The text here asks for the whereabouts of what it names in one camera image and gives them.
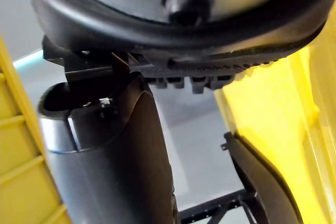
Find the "round knob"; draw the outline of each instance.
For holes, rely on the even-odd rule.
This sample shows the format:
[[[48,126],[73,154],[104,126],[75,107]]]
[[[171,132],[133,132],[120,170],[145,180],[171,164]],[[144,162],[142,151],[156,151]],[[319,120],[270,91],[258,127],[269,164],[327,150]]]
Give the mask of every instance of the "round knob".
[[[170,23],[179,26],[199,26],[210,17],[210,0],[163,0]]]

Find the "yellow panel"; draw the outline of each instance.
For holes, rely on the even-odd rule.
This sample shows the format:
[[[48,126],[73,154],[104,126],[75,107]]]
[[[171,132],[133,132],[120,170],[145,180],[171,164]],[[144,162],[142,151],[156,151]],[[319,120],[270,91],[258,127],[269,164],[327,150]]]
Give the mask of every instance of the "yellow panel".
[[[37,148],[24,123],[2,127],[0,138],[0,176],[33,159]]]
[[[0,38],[0,223],[68,224],[36,114]]]
[[[1,185],[0,220],[6,224],[42,223],[60,204],[44,165],[37,165]]]
[[[70,222],[68,216],[66,214],[63,214],[59,217],[59,219],[57,221],[54,222],[54,224],[71,224],[71,222]]]
[[[229,129],[288,184],[304,223],[336,223],[336,8],[301,51],[216,93]]]
[[[10,118],[20,114],[18,106],[15,104],[5,81],[0,82],[0,120]]]

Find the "black metal frame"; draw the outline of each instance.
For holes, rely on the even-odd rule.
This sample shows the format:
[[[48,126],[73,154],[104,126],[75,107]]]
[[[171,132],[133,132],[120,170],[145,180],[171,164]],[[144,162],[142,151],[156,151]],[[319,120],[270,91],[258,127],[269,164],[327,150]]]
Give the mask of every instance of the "black metal frame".
[[[208,224],[218,224],[229,210],[237,207],[243,207],[250,224],[258,224],[251,211],[251,204],[258,204],[256,193],[239,190],[181,211],[181,224],[190,224],[206,218],[210,218]]]
[[[237,207],[243,207],[250,224],[302,223],[295,200],[276,171],[238,136],[229,132],[224,137],[227,142],[221,148],[229,150],[245,189],[181,211],[181,224],[206,218],[208,224],[218,224],[227,211]]]

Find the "metal bar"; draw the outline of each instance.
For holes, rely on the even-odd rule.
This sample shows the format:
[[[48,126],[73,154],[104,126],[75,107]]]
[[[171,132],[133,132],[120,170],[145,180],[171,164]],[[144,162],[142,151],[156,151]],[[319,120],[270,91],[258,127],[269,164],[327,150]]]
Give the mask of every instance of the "metal bar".
[[[217,210],[228,205],[228,210],[239,205],[239,198],[245,198],[246,191],[239,190],[223,197],[210,200],[180,212],[181,224],[189,224],[213,216]]]
[[[248,207],[248,205],[243,201],[240,201],[239,203],[243,207],[249,223],[250,224],[258,224],[256,218],[254,218],[254,216],[251,212],[251,209]]]
[[[219,208],[207,224],[219,224],[219,222],[222,220],[228,210],[229,204],[226,204],[224,207]]]

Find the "grey wall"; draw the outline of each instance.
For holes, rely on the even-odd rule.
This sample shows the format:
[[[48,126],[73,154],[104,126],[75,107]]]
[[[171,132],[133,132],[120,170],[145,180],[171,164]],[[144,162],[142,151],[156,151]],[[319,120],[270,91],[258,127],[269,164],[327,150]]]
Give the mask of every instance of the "grey wall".
[[[0,35],[13,60],[41,47],[43,33],[29,0],[0,0]]]

